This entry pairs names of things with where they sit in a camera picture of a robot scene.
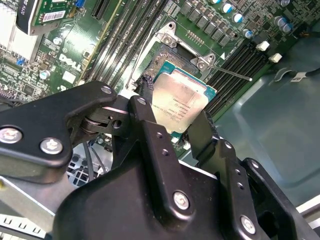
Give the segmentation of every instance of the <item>bolt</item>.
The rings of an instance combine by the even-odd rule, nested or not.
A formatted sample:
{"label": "bolt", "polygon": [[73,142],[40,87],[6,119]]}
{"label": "bolt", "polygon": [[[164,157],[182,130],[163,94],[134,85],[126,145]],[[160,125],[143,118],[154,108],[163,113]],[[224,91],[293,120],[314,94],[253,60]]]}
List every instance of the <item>bolt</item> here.
{"label": "bolt", "polygon": [[259,168],[259,165],[258,165],[258,163],[256,163],[255,161],[251,161],[251,163],[252,163],[252,165],[256,168],[256,169],[258,169]]}
{"label": "bolt", "polygon": [[15,144],[22,139],[22,133],[11,127],[0,130],[0,142],[4,144]]}
{"label": "bolt", "polygon": [[144,100],[143,98],[138,98],[138,102],[141,103],[142,105],[146,105],[146,100]]}
{"label": "bolt", "polygon": [[101,88],[102,92],[106,93],[106,94],[111,94],[112,91],[109,87],[104,86],[103,88]]}
{"label": "bolt", "polygon": [[58,139],[48,138],[40,143],[40,149],[46,154],[56,155],[61,153],[64,147]]}
{"label": "bolt", "polygon": [[232,146],[231,146],[231,144],[230,144],[229,142],[226,141],[224,144],[226,145],[226,147],[227,147],[228,149],[232,149]]}
{"label": "bolt", "polygon": [[165,44],[170,45],[172,43],[172,38],[170,36],[166,36],[163,41]]}
{"label": "bolt", "polygon": [[189,208],[189,200],[187,196],[184,195],[182,192],[176,191],[173,194],[173,200],[174,200],[174,203],[177,205],[177,207],[180,208],[181,210],[186,210]]}
{"label": "bolt", "polygon": [[240,218],[242,226],[244,227],[244,229],[250,233],[250,234],[255,234],[256,233],[256,228],[254,226],[254,224],[252,223],[252,221],[246,217],[246,216],[241,216]]}
{"label": "bolt", "polygon": [[203,62],[200,62],[198,64],[198,68],[201,70],[201,69],[204,69],[205,68],[205,64]]}

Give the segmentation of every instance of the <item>black mechanical arm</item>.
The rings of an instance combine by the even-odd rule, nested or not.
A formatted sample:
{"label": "black mechanical arm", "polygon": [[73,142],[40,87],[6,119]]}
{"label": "black mechanical arm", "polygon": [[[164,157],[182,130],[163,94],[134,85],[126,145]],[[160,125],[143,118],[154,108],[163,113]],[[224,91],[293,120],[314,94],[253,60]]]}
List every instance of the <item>black mechanical arm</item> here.
{"label": "black mechanical arm", "polygon": [[320,239],[206,112],[188,129],[198,168],[179,162],[147,99],[90,82],[0,112],[0,175],[37,185],[59,181],[79,143],[112,135],[112,170],[63,201],[54,240]]}

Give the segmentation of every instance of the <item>pci slot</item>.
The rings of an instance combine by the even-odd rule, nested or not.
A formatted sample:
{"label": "pci slot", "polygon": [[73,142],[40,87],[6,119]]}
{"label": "pci slot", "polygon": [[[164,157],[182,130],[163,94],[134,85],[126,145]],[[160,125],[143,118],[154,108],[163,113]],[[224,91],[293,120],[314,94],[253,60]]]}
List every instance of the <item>pci slot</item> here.
{"label": "pci slot", "polygon": [[101,20],[106,12],[106,9],[109,3],[110,3],[110,0],[97,0],[94,5],[91,16],[97,20]]}

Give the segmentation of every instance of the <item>green circuit board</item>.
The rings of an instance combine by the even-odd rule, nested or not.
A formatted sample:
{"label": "green circuit board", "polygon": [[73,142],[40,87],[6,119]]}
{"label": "green circuit board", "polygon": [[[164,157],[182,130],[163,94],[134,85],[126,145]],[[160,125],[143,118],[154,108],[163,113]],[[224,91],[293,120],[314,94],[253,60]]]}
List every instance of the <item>green circuit board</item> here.
{"label": "green circuit board", "polygon": [[35,18],[35,25],[69,18],[74,7],[74,0],[42,0]]}

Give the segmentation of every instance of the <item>barcode sticker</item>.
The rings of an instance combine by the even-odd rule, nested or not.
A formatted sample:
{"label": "barcode sticker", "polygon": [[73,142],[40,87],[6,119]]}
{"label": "barcode sticker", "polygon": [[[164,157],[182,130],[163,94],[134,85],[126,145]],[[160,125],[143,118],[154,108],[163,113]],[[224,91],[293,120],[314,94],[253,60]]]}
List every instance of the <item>barcode sticker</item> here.
{"label": "barcode sticker", "polygon": [[56,12],[50,12],[46,13],[43,17],[42,22],[48,22],[52,20],[62,19],[65,16],[66,11],[56,11]]}

